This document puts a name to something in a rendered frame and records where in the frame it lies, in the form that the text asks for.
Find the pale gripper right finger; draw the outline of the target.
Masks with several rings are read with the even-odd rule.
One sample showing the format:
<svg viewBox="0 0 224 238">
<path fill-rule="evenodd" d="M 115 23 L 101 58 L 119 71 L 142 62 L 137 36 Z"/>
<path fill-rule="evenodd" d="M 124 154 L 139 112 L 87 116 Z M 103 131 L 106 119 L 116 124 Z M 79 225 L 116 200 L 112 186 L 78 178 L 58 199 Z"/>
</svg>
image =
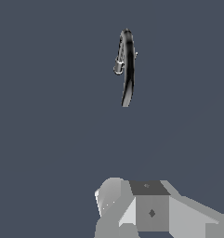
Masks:
<svg viewBox="0 0 224 238">
<path fill-rule="evenodd" d="M 181 196 L 167 180 L 129 181 L 134 199 L 119 220 L 134 232 L 173 238 L 224 238 L 224 215 Z"/>
</svg>

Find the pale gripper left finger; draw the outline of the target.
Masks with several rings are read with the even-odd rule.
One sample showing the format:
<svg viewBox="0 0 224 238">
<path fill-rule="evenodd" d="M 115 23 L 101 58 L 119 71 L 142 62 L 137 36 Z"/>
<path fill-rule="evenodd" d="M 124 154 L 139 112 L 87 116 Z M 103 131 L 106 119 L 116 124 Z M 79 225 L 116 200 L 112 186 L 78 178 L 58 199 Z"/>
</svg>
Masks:
<svg viewBox="0 0 224 238">
<path fill-rule="evenodd" d="M 95 196 L 100 219 L 97 222 L 94 238 L 138 238 L 137 227 L 132 223 L 119 221 L 134 200 L 128 180 L 108 178 Z"/>
</svg>

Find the black curved faucet spout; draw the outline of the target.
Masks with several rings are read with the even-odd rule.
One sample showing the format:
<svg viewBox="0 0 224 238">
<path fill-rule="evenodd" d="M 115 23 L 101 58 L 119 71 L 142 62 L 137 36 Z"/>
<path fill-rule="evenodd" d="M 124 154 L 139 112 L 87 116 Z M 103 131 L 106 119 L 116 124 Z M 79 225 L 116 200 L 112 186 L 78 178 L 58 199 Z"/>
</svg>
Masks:
<svg viewBox="0 0 224 238">
<path fill-rule="evenodd" d="M 130 30 L 122 30 L 122 43 L 124 44 L 125 83 L 122 97 L 122 106 L 128 107 L 132 99 L 135 84 L 135 57 L 133 35 Z"/>
</svg>

